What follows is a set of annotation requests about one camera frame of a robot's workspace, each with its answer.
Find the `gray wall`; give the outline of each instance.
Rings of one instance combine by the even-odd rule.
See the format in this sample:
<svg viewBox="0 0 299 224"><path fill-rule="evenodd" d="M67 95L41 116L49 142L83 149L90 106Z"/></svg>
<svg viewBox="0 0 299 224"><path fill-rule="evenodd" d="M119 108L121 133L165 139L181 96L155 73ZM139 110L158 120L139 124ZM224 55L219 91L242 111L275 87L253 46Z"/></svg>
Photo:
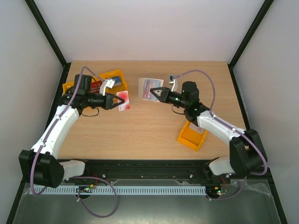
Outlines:
<svg viewBox="0 0 299 224"><path fill-rule="evenodd" d="M289 223L299 207L299 1L276 0L235 67Z"/></svg>
<svg viewBox="0 0 299 224"><path fill-rule="evenodd" d="M36 0L67 61L229 61L263 0Z"/></svg>
<svg viewBox="0 0 299 224"><path fill-rule="evenodd" d="M62 71L23 0L1 4L0 67L0 223L5 223L21 181L18 155L43 133Z"/></svg>

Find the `tabletop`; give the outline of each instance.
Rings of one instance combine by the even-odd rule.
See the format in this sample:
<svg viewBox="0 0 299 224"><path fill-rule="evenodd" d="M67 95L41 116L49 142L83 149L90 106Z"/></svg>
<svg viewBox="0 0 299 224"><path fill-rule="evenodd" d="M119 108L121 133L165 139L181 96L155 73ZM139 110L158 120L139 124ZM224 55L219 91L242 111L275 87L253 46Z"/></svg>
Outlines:
<svg viewBox="0 0 299 224"><path fill-rule="evenodd" d="M175 114L171 105L139 98L141 77L163 79L164 86L171 87L169 75L203 70L215 85L214 113L245 128L226 62L73 61L67 82L73 81L83 66L96 74L121 69L128 84L130 109L100 109L97 117L80 116L61 146L59 159L195 160L228 155L228 146L211 133L197 152L177 142L185 116ZM210 107L213 91L209 80L198 72L187 74L178 79L178 92L185 81L196 82L200 101Z"/></svg>

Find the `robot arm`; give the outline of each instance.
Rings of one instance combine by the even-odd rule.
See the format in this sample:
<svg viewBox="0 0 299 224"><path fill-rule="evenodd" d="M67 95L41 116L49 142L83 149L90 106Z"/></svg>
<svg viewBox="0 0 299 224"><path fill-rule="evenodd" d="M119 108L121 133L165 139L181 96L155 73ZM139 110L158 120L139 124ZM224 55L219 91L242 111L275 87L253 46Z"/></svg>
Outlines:
<svg viewBox="0 0 299 224"><path fill-rule="evenodd" d="M170 84L177 85L171 78ZM215 119L215 115L210 113L210 109L199 101L199 90L195 82L184 82L181 93L166 87L153 88L150 92L160 102L184 108L184 114L188 121L213 133L229 146L228 157L215 158L204 167L204 173L208 180L214 176L231 173L245 177L263 165L258 153L239 133L249 138L267 160L257 131L254 129L245 131L219 117Z"/></svg>
<svg viewBox="0 0 299 224"><path fill-rule="evenodd" d="M75 77L75 84L78 83L78 76ZM60 147L70 130L71 126L87 108L101 107L105 110L113 109L124 103L124 100L113 94L105 93L106 88L112 88L114 80L106 79L100 88L100 93L89 93L91 86L91 76L83 75L77 94L68 106L74 93L73 87L68 89L60 98L54 118L41 136L39 141L33 145L30 151L22 150L19 155L19 162L25 181L30 182L30 172L33 159L42 146L38 155L34 171L34 183L55 188L60 185L62 180L73 176L82 175L85 169L85 163L77 160L70 160L59 163L57 157Z"/></svg>

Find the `orange container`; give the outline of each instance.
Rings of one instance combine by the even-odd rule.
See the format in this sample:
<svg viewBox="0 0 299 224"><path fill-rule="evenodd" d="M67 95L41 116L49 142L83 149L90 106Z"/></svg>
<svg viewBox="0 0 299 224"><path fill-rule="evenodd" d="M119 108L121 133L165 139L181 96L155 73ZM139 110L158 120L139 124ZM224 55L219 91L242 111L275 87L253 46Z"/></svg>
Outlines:
<svg viewBox="0 0 299 224"><path fill-rule="evenodd" d="M207 130L196 127L187 121L178 136L178 142L188 146L194 151L198 151L206 138Z"/></svg>
<svg viewBox="0 0 299 224"><path fill-rule="evenodd" d="M127 83L126 83L125 78L123 77L123 73L120 69L115 70L115 71L109 71L109 72L106 72L103 74L99 74L99 76L102 79L113 78L113 77L120 78L121 83L119 85L113 86L111 89L109 89L109 88L106 89L106 91L111 94L116 95L117 92L128 90ZM74 85L74 81L63 84L62 85L63 94L65 94L65 91L68 90L69 88L71 88L73 85Z"/></svg>

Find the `black metal frame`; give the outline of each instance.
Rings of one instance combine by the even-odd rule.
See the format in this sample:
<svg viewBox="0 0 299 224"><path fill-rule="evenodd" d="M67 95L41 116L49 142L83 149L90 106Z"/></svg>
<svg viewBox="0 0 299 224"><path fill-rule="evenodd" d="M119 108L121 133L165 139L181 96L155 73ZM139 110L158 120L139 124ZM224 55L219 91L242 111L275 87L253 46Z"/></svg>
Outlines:
<svg viewBox="0 0 299 224"><path fill-rule="evenodd" d="M25 0L29 9L31 10L33 16L35 17L37 23L39 24L40 28L42 29L45 37L49 41L49 44L53 48L57 58L59 59L60 63L63 66L63 72L61 74L61 78L59 81L59 85L57 87L57 91L54 97L54 101L49 113L48 121L46 127L49 125L50 121L52 120L55 110L57 107L58 99L62 95L62 84L65 83L68 72L71 66L71 63L67 63L62 52L60 51L53 35L51 34L45 20L43 19L37 5L35 4L34 0ZM233 59L228 64L229 72L232 78L232 82L235 88L235 92L237 95L237 99L239 102L239 106L242 112L243 120L246 126L246 129L250 129L250 124L248 120L248 116L242 101L242 97L240 94L240 90L235 78L234 74L234 66L238 62L239 58L241 57L243 51L245 50L247 44L250 42L253 34L255 33L256 29L258 28L259 24L261 23L262 19L266 15L267 11L269 10L271 4L274 0L265 0L263 5L261 6L258 14L256 15L254 21L252 22L249 30L247 31L243 41L241 42L238 50L236 51ZM105 160L89 160L86 162L85 172L87 174L96 173L98 175L105 174L106 178L110 179L121 179L121 178L136 178L138 176L143 176L143 178L151 179L157 178L157 173L159 173L161 179L184 179L189 180L192 183L201 183L206 186L215 185L215 183L208 183L203 175L201 174L202 167L206 163L206 160L198 160L198 161L181 161L181 160L171 160L171 161L105 161ZM271 193L274 196L274 202L276 204L276 208L278 210L278 214L281 220L281 223L287 223L285 214L280 203L280 199L275 187L275 183L273 181L272 175L270 170L263 175L263 176L256 176L256 175L249 175L248 179L267 179ZM23 190L25 187L25 182L22 180L17 191L13 206L11 208L9 217L7 219L7 224L13 223Z"/></svg>

